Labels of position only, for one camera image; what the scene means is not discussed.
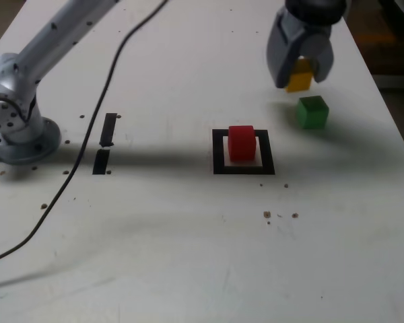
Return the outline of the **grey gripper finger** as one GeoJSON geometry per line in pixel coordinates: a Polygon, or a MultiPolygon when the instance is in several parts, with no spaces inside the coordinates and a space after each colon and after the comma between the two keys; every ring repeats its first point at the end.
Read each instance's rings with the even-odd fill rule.
{"type": "Polygon", "coordinates": [[[325,28],[317,33],[307,34],[300,47],[300,55],[307,59],[317,83],[324,81],[334,63],[331,46],[331,29],[325,28]]]}
{"type": "Polygon", "coordinates": [[[267,65],[277,88],[288,85],[304,34],[304,24],[286,8],[277,12],[267,42],[267,65]]]}

